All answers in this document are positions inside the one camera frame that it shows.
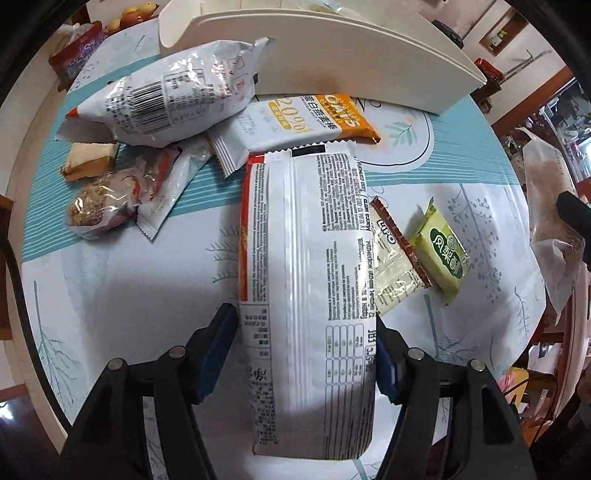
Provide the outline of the clear bag printed wafers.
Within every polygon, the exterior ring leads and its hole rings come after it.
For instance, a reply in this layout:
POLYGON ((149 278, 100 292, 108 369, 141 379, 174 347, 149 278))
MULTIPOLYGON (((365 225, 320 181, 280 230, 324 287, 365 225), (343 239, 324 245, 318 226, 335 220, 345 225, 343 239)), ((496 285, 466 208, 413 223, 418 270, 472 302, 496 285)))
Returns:
POLYGON ((561 313, 574 289, 585 241, 558 214, 560 194, 575 192, 561 151, 530 130, 522 155, 529 208, 530 245, 538 262, 550 303, 561 313))

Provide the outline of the green pineapple cake packet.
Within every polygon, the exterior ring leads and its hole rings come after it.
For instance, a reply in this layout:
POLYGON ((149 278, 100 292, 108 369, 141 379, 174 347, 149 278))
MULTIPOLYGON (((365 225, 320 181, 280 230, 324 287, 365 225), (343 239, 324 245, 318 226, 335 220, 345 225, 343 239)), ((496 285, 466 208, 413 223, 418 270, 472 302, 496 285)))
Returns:
POLYGON ((460 239, 431 198, 410 243, 427 274, 441 289, 449 305, 457 297, 470 269, 460 239))

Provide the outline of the red striped Lipo packet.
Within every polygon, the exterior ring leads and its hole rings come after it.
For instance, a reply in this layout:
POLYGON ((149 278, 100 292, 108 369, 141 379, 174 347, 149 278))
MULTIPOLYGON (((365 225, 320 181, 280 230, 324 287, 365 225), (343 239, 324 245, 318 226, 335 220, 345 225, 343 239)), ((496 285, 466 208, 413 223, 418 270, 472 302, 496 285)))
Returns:
POLYGON ((432 286, 411 243, 398 228, 382 201, 370 201, 374 240, 375 300, 381 317, 412 294, 432 286))

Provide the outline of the round nut cake packet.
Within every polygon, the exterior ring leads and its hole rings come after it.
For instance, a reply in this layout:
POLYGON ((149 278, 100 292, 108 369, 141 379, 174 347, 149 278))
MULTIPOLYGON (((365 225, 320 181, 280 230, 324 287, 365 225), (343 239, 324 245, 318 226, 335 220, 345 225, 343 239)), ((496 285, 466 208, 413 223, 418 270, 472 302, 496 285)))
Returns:
POLYGON ((68 204, 65 225, 79 237, 97 239, 132 216, 141 189, 136 168, 103 175, 86 184, 68 204))

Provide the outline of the large white biscuit package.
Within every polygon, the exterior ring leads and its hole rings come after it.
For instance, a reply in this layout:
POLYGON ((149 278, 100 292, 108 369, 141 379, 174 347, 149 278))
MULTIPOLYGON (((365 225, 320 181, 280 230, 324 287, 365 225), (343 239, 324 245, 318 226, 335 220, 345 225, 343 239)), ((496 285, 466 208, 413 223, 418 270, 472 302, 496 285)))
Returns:
POLYGON ((372 441, 377 306, 365 172, 352 142, 254 155, 238 300, 257 455, 360 457, 372 441))

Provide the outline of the orange white oats bar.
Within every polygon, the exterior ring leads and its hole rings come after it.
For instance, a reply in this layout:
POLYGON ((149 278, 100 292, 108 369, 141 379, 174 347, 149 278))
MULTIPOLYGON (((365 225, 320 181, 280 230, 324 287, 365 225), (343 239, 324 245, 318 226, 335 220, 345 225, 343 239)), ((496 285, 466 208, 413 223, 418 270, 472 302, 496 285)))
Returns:
POLYGON ((228 177, 249 156, 342 139, 381 137, 346 94, 317 94, 253 101, 207 131, 228 177))

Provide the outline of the beige wafer bar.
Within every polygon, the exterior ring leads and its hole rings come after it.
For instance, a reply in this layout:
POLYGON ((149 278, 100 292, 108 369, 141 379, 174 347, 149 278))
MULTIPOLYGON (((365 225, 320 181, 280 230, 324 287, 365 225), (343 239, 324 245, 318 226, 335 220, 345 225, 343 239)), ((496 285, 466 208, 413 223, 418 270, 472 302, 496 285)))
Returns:
POLYGON ((113 170, 118 143, 73 143, 60 173, 68 182, 113 170))

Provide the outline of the silver white snack bag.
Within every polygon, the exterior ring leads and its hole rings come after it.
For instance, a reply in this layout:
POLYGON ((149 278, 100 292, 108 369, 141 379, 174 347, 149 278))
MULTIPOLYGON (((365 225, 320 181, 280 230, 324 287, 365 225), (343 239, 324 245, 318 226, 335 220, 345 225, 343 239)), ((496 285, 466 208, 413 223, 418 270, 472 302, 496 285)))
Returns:
POLYGON ((269 45, 216 40, 166 56, 72 108, 56 138, 162 148, 200 134, 249 105, 269 45))

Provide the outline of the teal striped table runner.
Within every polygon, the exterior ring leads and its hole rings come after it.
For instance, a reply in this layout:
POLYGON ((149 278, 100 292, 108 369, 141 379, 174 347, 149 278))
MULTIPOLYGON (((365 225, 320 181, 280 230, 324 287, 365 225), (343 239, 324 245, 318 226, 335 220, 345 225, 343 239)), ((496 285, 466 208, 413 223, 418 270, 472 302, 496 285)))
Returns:
MULTIPOLYGON (((372 187, 405 184, 468 183, 516 185, 514 169, 489 123, 466 98, 447 113, 431 118, 435 146, 427 162, 409 173, 369 173, 372 187)), ((56 119, 37 161, 25 215, 22 261, 28 262, 82 240, 65 227, 66 204, 74 195, 58 173, 69 144, 55 139, 56 119)), ((173 216, 236 204, 242 173, 224 180, 221 168, 208 163, 194 177, 171 211, 173 216)))

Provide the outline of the floral tablecloth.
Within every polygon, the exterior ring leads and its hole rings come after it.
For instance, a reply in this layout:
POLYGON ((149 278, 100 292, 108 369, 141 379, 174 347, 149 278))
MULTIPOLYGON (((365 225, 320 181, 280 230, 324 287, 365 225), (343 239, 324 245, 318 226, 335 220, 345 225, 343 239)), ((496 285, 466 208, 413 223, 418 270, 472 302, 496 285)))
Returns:
MULTIPOLYGON (((359 152, 366 177, 424 165, 435 146, 431 118, 453 107, 434 115, 365 98, 356 106, 382 138, 359 152)), ((477 358, 501 377, 525 350, 547 305, 519 182, 369 187, 406 233, 434 198, 470 259, 452 303, 443 303, 436 289, 416 293, 386 323, 439 360, 477 358)), ((127 224, 23 262, 37 352, 68 419, 77 416, 110 359, 152 360, 188 339, 222 303, 238 299, 238 217, 239 202, 170 214, 153 241, 127 224)), ((235 346, 214 392, 197 409, 197 422, 221 479, 372 479, 398 413, 377 396, 373 440, 358 460, 256 456, 245 359, 235 346)))

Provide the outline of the white plastic storage bin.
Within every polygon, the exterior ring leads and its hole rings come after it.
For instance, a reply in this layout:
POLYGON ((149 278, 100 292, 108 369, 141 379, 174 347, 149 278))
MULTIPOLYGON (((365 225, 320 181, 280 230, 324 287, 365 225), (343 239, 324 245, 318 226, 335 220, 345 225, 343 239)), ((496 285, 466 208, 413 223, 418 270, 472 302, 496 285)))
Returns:
POLYGON ((170 1, 162 55, 270 38, 256 91, 346 93, 442 114, 486 83, 444 33, 398 1, 170 1))

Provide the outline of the brown white wrapper packet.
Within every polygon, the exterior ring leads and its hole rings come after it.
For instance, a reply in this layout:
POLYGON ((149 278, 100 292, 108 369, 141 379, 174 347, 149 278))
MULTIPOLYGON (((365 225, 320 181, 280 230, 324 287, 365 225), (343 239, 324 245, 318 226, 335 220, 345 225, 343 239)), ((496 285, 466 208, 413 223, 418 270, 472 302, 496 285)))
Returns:
POLYGON ((146 164, 147 192, 137 207, 136 225, 153 241, 188 184, 213 155, 204 135, 153 151, 146 164))

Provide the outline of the fruit bowl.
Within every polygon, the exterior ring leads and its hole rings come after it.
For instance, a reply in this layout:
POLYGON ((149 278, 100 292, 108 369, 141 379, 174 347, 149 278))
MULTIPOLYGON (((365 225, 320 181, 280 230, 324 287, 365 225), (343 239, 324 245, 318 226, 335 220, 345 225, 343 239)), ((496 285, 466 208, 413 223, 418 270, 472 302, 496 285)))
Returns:
POLYGON ((104 28, 104 32, 107 35, 112 35, 150 20, 155 16, 158 8, 159 5, 157 3, 149 1, 146 1, 141 5, 126 7, 119 18, 115 18, 104 28))

